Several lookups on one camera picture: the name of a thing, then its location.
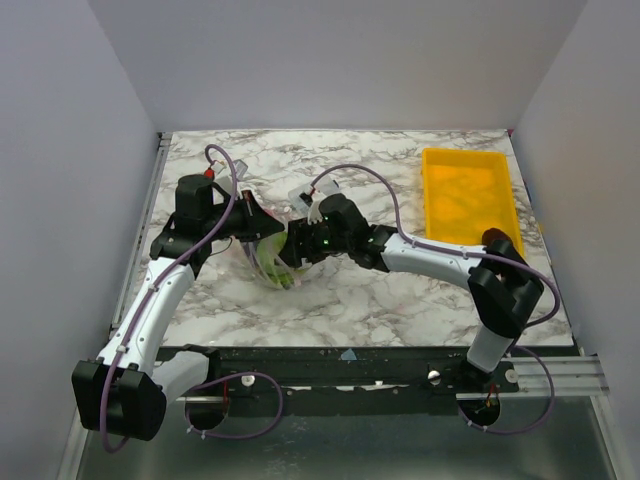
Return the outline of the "green cabbage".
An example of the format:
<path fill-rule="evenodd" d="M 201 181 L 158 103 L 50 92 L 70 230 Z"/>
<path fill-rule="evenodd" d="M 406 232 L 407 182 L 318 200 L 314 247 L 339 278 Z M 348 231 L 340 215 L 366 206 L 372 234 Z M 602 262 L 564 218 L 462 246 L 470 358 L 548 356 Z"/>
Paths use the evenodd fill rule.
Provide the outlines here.
<path fill-rule="evenodd" d="M 278 288 L 289 288 L 298 281 L 295 270 L 281 258 L 286 241 L 287 233 L 281 232 L 260 240 L 256 247 L 258 273 Z"/>

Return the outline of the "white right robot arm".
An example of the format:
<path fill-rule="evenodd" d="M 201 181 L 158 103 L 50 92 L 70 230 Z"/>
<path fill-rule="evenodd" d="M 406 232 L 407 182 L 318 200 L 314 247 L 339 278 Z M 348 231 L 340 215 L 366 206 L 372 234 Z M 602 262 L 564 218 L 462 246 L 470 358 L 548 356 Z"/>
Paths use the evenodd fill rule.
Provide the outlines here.
<path fill-rule="evenodd" d="M 474 392 L 494 383 L 496 367 L 522 335 L 544 291 L 511 243 L 464 247 L 403 235 L 396 227 L 368 223 L 342 194 L 315 203 L 310 213 L 311 219 L 288 223 L 279 252 L 287 266 L 300 268 L 344 254 L 364 269 L 427 276 L 467 290 L 481 328 L 460 367 L 460 379 Z"/>

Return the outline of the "clear zip top bag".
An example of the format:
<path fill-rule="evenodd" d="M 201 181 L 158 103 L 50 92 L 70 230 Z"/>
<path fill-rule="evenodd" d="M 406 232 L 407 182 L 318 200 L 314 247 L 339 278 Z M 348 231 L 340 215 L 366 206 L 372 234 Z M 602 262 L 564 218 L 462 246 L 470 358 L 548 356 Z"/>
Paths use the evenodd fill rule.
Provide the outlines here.
<path fill-rule="evenodd" d="M 302 285 L 302 280 L 312 265 L 304 261 L 301 267 L 292 267 L 284 262 L 280 250 L 287 237 L 288 228 L 285 228 L 268 238 L 245 241 L 234 237 L 233 240 L 239 244 L 237 250 L 256 279 L 267 287 L 289 290 Z"/>

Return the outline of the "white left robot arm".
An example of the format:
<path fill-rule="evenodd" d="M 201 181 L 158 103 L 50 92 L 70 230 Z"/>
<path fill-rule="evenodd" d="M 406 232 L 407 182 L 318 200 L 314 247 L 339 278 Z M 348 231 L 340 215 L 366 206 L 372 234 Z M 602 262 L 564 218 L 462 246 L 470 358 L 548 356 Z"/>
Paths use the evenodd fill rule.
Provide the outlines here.
<path fill-rule="evenodd" d="M 227 383 L 220 354 L 185 345 L 162 364 L 157 354 L 177 306 L 218 240 L 254 241 L 283 231 L 254 195 L 225 177 L 180 178 L 175 210 L 153 240 L 145 280 L 120 327 L 94 360 L 82 360 L 72 386 L 82 426 L 125 439 L 149 441 L 169 404 L 188 391 L 214 393 Z"/>

